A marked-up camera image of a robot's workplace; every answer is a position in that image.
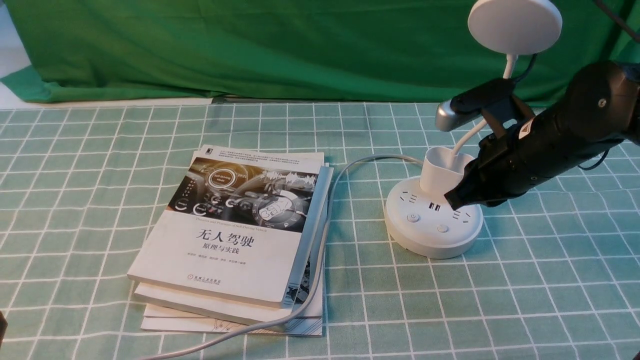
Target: robotic arm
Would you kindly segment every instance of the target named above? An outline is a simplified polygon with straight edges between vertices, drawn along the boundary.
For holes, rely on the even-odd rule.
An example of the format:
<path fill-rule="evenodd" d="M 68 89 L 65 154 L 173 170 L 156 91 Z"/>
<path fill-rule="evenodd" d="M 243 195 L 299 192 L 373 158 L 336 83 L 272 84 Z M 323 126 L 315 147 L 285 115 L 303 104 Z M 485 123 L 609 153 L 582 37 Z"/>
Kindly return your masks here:
<path fill-rule="evenodd" d="M 603 61 L 574 75 L 558 102 L 535 116 L 513 90 L 520 78 L 494 79 L 441 104 L 444 131 L 482 115 L 493 133 L 445 198 L 453 210 L 514 199 L 624 140 L 640 145 L 640 64 Z M 516 124 L 504 128 L 503 123 Z"/>

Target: white wall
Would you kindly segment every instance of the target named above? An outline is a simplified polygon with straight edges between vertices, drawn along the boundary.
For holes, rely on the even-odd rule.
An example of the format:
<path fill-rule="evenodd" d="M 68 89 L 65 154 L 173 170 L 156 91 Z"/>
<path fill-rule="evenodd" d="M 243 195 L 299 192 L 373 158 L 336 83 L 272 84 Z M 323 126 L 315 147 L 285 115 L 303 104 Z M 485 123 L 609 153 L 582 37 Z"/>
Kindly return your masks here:
<path fill-rule="evenodd" d="M 20 36 L 13 25 L 9 10 L 0 0 L 0 79 L 31 65 Z M 176 98 L 142 99 L 131 101 L 73 102 L 63 104 L 32 104 L 20 100 L 9 88 L 0 83 L 0 109 L 21 108 L 60 108 L 60 107 L 96 107 L 96 106 L 151 106 L 151 105 L 202 105 L 210 104 L 211 99 Z"/>

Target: table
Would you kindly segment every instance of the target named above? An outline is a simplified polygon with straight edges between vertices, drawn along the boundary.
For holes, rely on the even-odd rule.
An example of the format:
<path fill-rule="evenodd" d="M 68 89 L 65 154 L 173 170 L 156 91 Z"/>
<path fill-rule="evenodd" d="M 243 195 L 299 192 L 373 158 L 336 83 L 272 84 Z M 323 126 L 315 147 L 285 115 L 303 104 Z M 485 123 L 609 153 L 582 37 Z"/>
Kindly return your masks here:
<path fill-rule="evenodd" d="M 466 129 L 434 104 L 212 104 L 0 111 L 2 359 L 135 359 L 214 334 L 140 330 L 125 273 L 201 144 L 422 158 Z M 463 151 L 477 154 L 477 141 Z M 640 148 L 498 208 L 463 256 L 392 241 L 382 206 L 401 161 L 338 186 L 322 338 L 248 336 L 183 359 L 620 359 L 640 350 Z"/>

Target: lamp base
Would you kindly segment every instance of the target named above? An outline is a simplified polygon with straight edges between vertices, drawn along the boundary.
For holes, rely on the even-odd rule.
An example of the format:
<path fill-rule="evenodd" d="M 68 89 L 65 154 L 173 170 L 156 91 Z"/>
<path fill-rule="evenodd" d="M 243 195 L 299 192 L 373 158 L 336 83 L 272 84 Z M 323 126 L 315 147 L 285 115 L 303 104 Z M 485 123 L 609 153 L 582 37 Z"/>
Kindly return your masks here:
<path fill-rule="evenodd" d="M 480 205 L 453 211 L 420 187 L 420 176 L 397 183 L 385 204 L 389 235 L 405 249 L 432 259 L 449 259 L 473 246 L 483 225 Z"/>

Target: book title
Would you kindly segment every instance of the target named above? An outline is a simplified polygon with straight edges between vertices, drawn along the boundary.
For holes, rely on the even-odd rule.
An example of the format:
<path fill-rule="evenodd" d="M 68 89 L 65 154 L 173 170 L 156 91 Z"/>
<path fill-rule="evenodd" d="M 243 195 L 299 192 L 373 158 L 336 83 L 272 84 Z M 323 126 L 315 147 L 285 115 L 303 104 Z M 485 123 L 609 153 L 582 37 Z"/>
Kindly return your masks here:
<path fill-rule="evenodd" d="M 223 234 L 222 231 L 216 232 L 211 229 L 201 229 L 196 239 L 203 239 L 205 241 L 202 244 L 203 249 L 218 250 L 231 254 L 240 254 L 240 247 L 253 247 L 252 244 L 254 240 L 253 236 L 235 233 Z"/>

